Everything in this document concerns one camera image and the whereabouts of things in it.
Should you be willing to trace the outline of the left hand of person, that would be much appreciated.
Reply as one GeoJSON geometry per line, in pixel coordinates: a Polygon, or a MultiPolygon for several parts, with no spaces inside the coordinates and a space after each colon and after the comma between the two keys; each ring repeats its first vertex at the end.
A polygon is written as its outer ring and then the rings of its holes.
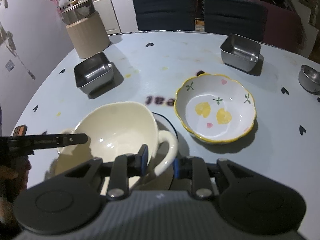
{"type": "Polygon", "coordinates": [[[31,163],[27,157],[22,158],[22,162],[15,168],[1,166],[1,223],[9,224],[14,220],[14,200],[8,200],[8,196],[16,197],[27,189],[30,169],[31,163]]]}

